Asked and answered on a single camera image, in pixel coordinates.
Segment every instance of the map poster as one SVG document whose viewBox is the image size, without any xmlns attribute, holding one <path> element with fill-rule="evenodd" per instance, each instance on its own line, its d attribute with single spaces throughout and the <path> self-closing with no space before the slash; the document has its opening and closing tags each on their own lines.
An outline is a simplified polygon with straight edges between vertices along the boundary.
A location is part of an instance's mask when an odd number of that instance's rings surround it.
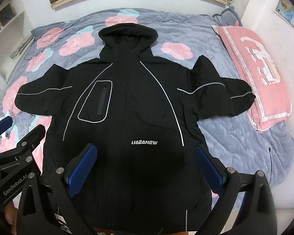
<svg viewBox="0 0 294 235">
<path fill-rule="evenodd" d="M 290 0 L 280 0 L 276 8 L 276 12 L 280 14 L 294 28 L 294 6 Z"/>
</svg>

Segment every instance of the bed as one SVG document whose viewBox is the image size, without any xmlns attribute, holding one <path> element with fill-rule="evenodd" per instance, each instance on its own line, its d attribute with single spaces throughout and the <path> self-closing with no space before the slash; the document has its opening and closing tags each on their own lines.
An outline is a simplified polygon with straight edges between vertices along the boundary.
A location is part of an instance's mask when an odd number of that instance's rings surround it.
<svg viewBox="0 0 294 235">
<path fill-rule="evenodd" d="M 13 72 L 0 107 L 0 117 L 10 115 L 14 126 L 0 138 L 0 151 L 16 146 L 37 124 L 48 129 L 51 117 L 20 111 L 14 105 L 19 87 L 42 75 L 55 63 L 66 69 L 99 57 L 104 42 L 98 32 L 117 23 L 138 23 L 157 30 L 159 38 L 152 46 L 155 56 L 161 56 L 191 69 L 200 55 L 208 57 L 222 77 L 239 78 L 235 66 L 215 33 L 212 25 L 239 25 L 233 8 L 222 14 L 183 15 L 146 9 L 113 9 L 87 15 L 75 21 L 42 26 L 32 31 L 34 42 Z M 213 117 L 198 122 L 206 137 L 210 153 L 223 164 L 242 173 L 253 174 L 261 169 L 271 187 L 280 184 L 294 160 L 294 140 L 284 122 L 258 133 L 247 113 L 236 117 Z M 43 144 L 34 157 L 42 168 Z M 218 196 L 213 195 L 213 205 Z M 235 207 L 239 207 L 239 194 Z"/>
</svg>

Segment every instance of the pink pillow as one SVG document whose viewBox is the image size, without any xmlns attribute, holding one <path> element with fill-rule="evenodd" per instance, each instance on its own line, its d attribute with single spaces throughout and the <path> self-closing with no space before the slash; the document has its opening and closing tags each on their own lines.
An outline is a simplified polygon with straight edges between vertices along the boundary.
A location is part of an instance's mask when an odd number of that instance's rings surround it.
<svg viewBox="0 0 294 235">
<path fill-rule="evenodd" d="M 266 45 L 253 31 L 239 26 L 213 26 L 220 35 L 242 80 L 256 96 L 248 110 L 257 131 L 265 131 L 292 112 L 291 98 L 285 83 L 269 55 Z"/>
</svg>

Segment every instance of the black jacket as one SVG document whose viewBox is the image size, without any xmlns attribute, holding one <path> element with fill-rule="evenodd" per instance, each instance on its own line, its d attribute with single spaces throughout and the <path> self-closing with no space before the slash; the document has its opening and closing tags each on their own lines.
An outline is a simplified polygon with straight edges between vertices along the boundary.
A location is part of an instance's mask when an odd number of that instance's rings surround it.
<svg viewBox="0 0 294 235">
<path fill-rule="evenodd" d="M 93 143 L 98 159 L 74 197 L 91 225 L 195 231 L 211 210 L 194 161 L 194 147 L 207 147 L 197 121 L 238 115 L 255 96 L 246 82 L 221 78 L 204 56 L 192 70 L 154 57 L 154 29 L 118 24 L 99 36 L 106 42 L 100 59 L 69 70 L 53 65 L 17 94 L 20 110 L 52 115 L 43 172 L 65 167 Z"/>
</svg>

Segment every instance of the jacket sleeve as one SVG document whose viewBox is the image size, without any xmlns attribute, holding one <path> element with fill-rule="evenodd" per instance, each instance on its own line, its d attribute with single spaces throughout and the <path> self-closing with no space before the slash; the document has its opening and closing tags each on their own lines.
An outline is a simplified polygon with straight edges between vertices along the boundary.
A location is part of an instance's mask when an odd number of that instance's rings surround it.
<svg viewBox="0 0 294 235">
<path fill-rule="evenodd" d="M 198 119 L 212 116 L 236 116 L 248 110 L 255 96 L 251 87 L 243 80 L 219 76 L 212 62 L 200 56 L 188 73 L 186 89 L 179 89 L 188 95 Z"/>
<path fill-rule="evenodd" d="M 64 85 L 68 70 L 54 64 L 41 78 L 29 82 L 19 89 L 15 105 L 22 111 L 35 115 L 53 115 L 70 91 L 71 85 Z"/>
</svg>

